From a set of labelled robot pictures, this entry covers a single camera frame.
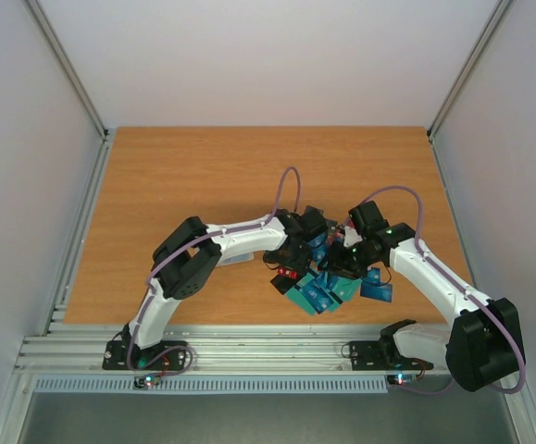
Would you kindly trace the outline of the beige card holder wallet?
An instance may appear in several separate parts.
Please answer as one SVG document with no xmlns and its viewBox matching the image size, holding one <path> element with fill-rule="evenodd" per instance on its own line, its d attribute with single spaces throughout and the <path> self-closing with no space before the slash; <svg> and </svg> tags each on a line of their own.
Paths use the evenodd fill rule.
<svg viewBox="0 0 536 444">
<path fill-rule="evenodd" d="M 255 255 L 253 253 L 240 253 L 240 254 L 226 254 L 224 253 L 218 263 L 217 266 L 226 266 L 226 265 L 236 265 L 239 263 L 246 263 L 249 261 L 252 261 L 255 258 Z"/>
</svg>

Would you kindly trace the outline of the teal VIP card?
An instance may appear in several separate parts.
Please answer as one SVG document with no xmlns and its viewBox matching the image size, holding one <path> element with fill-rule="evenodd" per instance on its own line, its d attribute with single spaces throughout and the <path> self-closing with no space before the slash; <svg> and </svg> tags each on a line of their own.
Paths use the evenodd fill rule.
<svg viewBox="0 0 536 444">
<path fill-rule="evenodd" d="M 350 301 L 355 293 L 361 287 L 360 279 L 350 279 L 346 277 L 334 277 L 334 283 L 331 287 L 331 292 L 341 301 Z"/>
</svg>

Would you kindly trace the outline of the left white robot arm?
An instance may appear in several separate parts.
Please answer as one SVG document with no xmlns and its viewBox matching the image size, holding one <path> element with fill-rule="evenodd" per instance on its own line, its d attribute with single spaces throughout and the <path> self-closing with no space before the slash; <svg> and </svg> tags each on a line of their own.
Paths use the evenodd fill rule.
<svg viewBox="0 0 536 444">
<path fill-rule="evenodd" d="M 143 301 L 124 328 L 128 367 L 146 368 L 156 361 L 157 346 L 176 308 L 202 289 L 216 267 L 262 252 L 270 265 L 301 277 L 312 262 L 310 242 L 327 231 L 326 219 L 317 209 L 301 215 L 279 209 L 230 225 L 207 225 L 197 216 L 185 219 L 153 253 Z"/>
</svg>

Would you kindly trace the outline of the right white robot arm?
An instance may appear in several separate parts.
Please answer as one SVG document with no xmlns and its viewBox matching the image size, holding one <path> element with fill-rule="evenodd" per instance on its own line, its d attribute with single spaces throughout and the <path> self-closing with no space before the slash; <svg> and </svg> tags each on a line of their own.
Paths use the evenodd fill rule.
<svg viewBox="0 0 536 444">
<path fill-rule="evenodd" d="M 519 392 L 527 368 L 517 307 L 467 284 L 427 247 L 417 229 L 389 224 L 375 202 L 352 208 L 349 218 L 343 239 L 331 244 L 320 268 L 362 279 L 371 265 L 382 263 L 406 278 L 447 324 L 438 329 L 406 319 L 384 328 L 379 338 L 382 361 L 394 367 L 409 359 L 442 365 L 469 392 L 517 374 L 508 393 Z"/>
</svg>

